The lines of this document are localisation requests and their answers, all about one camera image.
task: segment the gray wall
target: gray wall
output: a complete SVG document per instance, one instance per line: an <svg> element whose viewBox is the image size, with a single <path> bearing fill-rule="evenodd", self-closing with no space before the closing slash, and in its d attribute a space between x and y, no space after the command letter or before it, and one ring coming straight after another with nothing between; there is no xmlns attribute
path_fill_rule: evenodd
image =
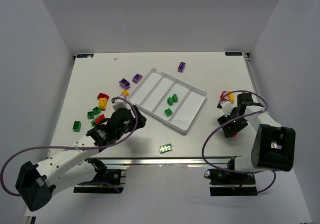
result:
<svg viewBox="0 0 320 224"><path fill-rule="evenodd" d="M43 0L72 54L252 50L278 0Z"/></svg>
<svg viewBox="0 0 320 224"><path fill-rule="evenodd" d="M276 121L296 130L294 171L320 223L320 0L280 0L251 53L258 90Z"/></svg>
<svg viewBox="0 0 320 224"><path fill-rule="evenodd" d="M42 0L0 0L0 166L15 152L49 145L72 70L72 56ZM44 152L16 157L5 172L11 191L20 166ZM0 223L20 223L21 198L0 188Z"/></svg>

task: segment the purple toy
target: purple toy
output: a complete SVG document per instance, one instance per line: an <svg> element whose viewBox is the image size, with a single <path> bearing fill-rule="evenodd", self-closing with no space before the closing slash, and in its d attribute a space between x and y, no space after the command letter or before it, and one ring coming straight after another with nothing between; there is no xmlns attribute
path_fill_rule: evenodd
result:
<svg viewBox="0 0 320 224"><path fill-rule="evenodd" d="M119 81L119 84L124 88L124 89L128 89L130 88L130 83L128 81L126 81L124 78Z"/></svg>
<svg viewBox="0 0 320 224"><path fill-rule="evenodd" d="M183 62L181 62L180 65L179 65L179 67L178 67L178 72L182 73L183 70L185 69L185 66L186 66L186 64L183 63Z"/></svg>
<svg viewBox="0 0 320 224"><path fill-rule="evenodd" d="M133 77L132 82L133 83L138 83L140 81L140 79L142 79L142 75L137 73L135 75L135 77Z"/></svg>

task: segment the green block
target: green block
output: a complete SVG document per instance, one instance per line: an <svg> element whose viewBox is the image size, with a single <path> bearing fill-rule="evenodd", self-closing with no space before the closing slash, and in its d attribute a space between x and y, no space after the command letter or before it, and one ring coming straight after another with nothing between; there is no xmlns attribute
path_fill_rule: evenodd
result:
<svg viewBox="0 0 320 224"><path fill-rule="evenodd" d="M87 116L89 119L93 119L95 118L95 113L93 111L89 111Z"/></svg>
<svg viewBox="0 0 320 224"><path fill-rule="evenodd" d="M170 97L170 98L168 98L167 100L167 103L171 106L171 105L173 105L173 99Z"/></svg>
<svg viewBox="0 0 320 224"><path fill-rule="evenodd" d="M176 94L172 95L172 99L175 103L178 102L178 96Z"/></svg>
<svg viewBox="0 0 320 224"><path fill-rule="evenodd" d="M72 130L74 130L75 132L80 132L80 129L81 129L81 122L80 121L75 121L73 123Z"/></svg>
<svg viewBox="0 0 320 224"><path fill-rule="evenodd" d="M171 109L169 109L169 108L166 109L166 110L164 111L164 113L166 114L167 117L172 115L172 111L171 111Z"/></svg>
<svg viewBox="0 0 320 224"><path fill-rule="evenodd" d="M101 116L101 115L98 115L95 119L93 119L93 120L91 121L92 126L95 126L95 125L96 125L96 124L95 124L95 120L97 120L100 116Z"/></svg>
<svg viewBox="0 0 320 224"><path fill-rule="evenodd" d="M97 115L97 114L99 114L99 113L101 112L98 107L95 107L95 108L93 108L92 110L93 110L93 112L94 112L95 115Z"/></svg>
<svg viewBox="0 0 320 224"><path fill-rule="evenodd" d="M159 151L160 151L161 154L169 152L169 151L172 151L173 149L174 148L172 147L171 143L159 147Z"/></svg>

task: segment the black label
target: black label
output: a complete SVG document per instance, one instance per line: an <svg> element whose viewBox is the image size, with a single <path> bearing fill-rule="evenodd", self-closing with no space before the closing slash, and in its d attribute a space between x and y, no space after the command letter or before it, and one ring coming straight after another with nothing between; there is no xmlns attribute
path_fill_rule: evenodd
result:
<svg viewBox="0 0 320 224"><path fill-rule="evenodd" d="M82 54L77 54L77 58L93 58L94 54L93 53L82 53Z"/></svg>
<svg viewBox="0 0 320 224"><path fill-rule="evenodd" d="M242 56L241 52L224 52L226 56Z"/></svg>

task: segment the yellow block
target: yellow block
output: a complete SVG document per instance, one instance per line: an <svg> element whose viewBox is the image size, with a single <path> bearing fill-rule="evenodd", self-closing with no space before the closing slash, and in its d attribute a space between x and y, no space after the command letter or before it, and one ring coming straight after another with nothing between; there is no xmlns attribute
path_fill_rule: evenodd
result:
<svg viewBox="0 0 320 224"><path fill-rule="evenodd" d="M127 97L129 96L129 93L126 90L124 90L121 94L124 95L124 96L127 96Z"/></svg>
<svg viewBox="0 0 320 224"><path fill-rule="evenodd" d="M107 99L106 98L100 98L99 99L99 106L98 108L102 111L105 111L105 108L107 107Z"/></svg>
<svg viewBox="0 0 320 224"><path fill-rule="evenodd" d="M234 94L231 93L231 94L228 94L227 96L229 97L230 102L231 102L231 103L234 103L234 101L235 101Z"/></svg>

